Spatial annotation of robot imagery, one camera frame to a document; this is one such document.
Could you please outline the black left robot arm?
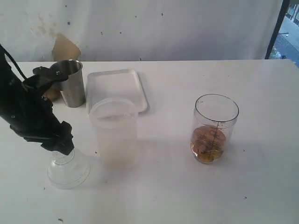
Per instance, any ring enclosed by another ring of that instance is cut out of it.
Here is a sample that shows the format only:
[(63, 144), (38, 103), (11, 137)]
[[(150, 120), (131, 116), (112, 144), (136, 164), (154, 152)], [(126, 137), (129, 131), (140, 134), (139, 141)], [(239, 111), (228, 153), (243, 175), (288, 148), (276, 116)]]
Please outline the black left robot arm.
[(33, 76), (21, 81), (7, 62), (23, 77), (24, 74), (13, 57), (0, 48), (0, 116), (10, 128), (28, 142), (38, 142), (48, 151), (69, 155), (74, 149), (72, 127), (59, 122), (53, 113), (53, 103), (44, 93), (54, 84), (68, 76), (40, 66), (33, 69)]

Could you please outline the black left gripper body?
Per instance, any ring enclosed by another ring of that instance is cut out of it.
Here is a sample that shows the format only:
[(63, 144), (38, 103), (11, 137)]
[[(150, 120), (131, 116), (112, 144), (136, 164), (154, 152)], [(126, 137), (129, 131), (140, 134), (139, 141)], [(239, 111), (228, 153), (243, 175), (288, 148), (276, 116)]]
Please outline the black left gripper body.
[(28, 142), (45, 142), (58, 134), (53, 104), (28, 90), (14, 74), (0, 79), (0, 117)]

